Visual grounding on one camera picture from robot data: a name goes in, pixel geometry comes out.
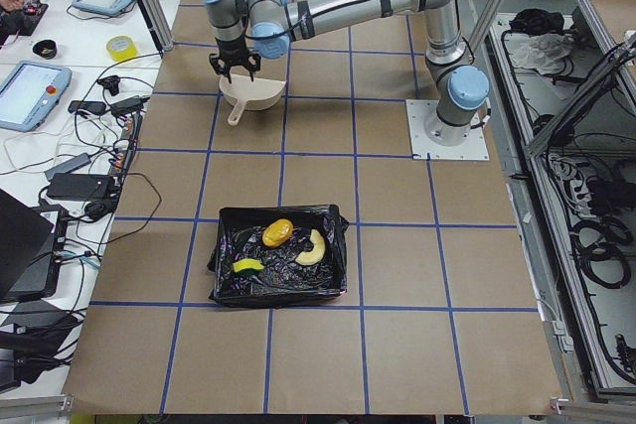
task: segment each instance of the robotic arm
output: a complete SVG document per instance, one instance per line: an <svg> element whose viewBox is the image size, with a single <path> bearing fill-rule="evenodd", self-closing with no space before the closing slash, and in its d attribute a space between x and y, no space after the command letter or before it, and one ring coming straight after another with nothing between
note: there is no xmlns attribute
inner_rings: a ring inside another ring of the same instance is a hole
<svg viewBox="0 0 636 424"><path fill-rule="evenodd" d="M488 95L485 74L469 67L454 0L204 0L219 47L210 55L215 72L231 79L232 67L252 76L260 59L277 59L291 42L310 39L395 13L425 11L426 64L440 92L429 136L447 146L459 144L475 111ZM251 35L246 32L247 22ZM245 40L253 40L250 50Z"/></svg>

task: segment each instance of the laptop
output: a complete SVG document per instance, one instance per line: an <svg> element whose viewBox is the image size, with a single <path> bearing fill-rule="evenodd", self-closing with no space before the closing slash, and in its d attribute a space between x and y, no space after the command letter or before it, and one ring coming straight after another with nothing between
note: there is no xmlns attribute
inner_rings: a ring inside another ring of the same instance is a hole
<svg viewBox="0 0 636 424"><path fill-rule="evenodd" d="M0 299L37 261L54 226L0 189Z"/></svg>

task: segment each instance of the human hand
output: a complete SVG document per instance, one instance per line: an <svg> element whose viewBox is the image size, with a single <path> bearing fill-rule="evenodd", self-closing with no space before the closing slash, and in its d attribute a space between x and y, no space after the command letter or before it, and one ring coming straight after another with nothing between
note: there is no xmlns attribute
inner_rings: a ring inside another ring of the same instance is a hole
<svg viewBox="0 0 636 424"><path fill-rule="evenodd" d="M24 5L24 0L0 0L0 7L7 12L12 10L19 10Z"/></svg>

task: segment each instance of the black cup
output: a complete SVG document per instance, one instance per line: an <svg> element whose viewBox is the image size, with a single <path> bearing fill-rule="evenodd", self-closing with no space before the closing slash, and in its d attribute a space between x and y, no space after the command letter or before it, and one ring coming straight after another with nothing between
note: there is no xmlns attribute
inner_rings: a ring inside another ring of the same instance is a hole
<svg viewBox="0 0 636 424"><path fill-rule="evenodd" d="M58 46L53 40L42 40L33 46L33 53L50 60L58 54Z"/></svg>

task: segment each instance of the yellow tape roll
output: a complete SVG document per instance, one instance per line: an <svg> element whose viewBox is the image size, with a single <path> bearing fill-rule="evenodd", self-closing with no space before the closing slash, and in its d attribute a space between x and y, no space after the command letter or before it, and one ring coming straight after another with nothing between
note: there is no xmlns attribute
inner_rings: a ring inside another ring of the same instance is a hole
<svg viewBox="0 0 636 424"><path fill-rule="evenodd" d="M135 43L126 35L120 35L110 39L106 44L106 49L110 57L116 62L130 60L138 54Z"/></svg>

